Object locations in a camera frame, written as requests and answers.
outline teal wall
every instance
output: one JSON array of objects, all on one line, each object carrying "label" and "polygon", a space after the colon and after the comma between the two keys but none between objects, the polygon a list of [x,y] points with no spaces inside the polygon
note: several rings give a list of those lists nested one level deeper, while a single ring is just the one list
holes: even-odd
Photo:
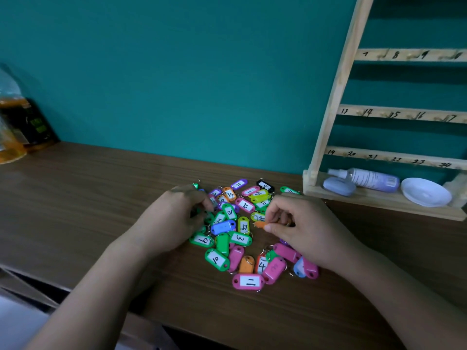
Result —
[{"label": "teal wall", "polygon": [[[467,47],[458,7],[431,6],[430,19],[417,7],[412,19],[381,2],[393,0],[376,1],[362,47]],[[354,4],[3,0],[0,62],[64,141],[301,173]],[[467,111],[462,66],[429,66],[428,77],[420,66],[387,68],[357,64],[343,102]],[[467,158],[464,126],[338,118],[330,144]],[[335,157],[322,169],[352,166],[446,179]]]}]

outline person's left hand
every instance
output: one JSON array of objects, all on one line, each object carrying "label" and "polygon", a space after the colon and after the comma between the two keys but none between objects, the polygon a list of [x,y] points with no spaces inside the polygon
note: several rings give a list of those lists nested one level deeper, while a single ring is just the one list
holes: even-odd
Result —
[{"label": "person's left hand", "polygon": [[[193,206],[202,212],[190,217]],[[203,225],[205,210],[214,211],[212,202],[193,185],[175,187],[162,194],[117,241],[130,243],[148,258],[170,251],[188,239]]]}]

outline wooden rack base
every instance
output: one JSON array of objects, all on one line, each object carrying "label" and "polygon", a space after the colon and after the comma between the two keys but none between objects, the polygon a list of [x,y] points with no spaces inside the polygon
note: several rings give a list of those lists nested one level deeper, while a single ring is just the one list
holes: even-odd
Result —
[{"label": "wooden rack base", "polygon": [[445,218],[448,220],[464,221],[466,213],[460,208],[443,206],[441,208],[426,208],[417,205],[406,199],[400,191],[397,193],[383,193],[377,190],[357,188],[350,196],[341,196],[322,188],[324,180],[329,177],[327,173],[318,172],[316,185],[309,182],[308,170],[303,171],[303,192],[308,196],[315,196],[321,199],[338,200],[357,205],[372,206],[375,208],[388,209],[394,211],[408,212],[411,214],[425,215],[431,217]]}]

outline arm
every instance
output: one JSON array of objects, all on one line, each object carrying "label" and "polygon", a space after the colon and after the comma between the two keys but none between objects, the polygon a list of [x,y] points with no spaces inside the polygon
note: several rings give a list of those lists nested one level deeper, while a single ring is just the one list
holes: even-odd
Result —
[{"label": "arm", "polygon": [[26,349],[113,349],[133,291],[149,261],[172,250],[199,227],[205,215],[190,218],[206,194],[192,185],[164,193],[138,221],[104,251]]},{"label": "arm", "polygon": [[[283,226],[289,215],[295,227]],[[277,196],[266,211],[266,222],[266,231],[360,290],[409,350],[467,348],[467,316],[365,247],[320,199]]]}]

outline gray oval object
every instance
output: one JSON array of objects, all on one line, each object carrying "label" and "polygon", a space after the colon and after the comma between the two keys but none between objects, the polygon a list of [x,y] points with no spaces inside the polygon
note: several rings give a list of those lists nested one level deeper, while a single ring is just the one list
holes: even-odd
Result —
[{"label": "gray oval object", "polygon": [[357,186],[346,179],[329,177],[323,182],[323,188],[339,195],[350,196]]}]

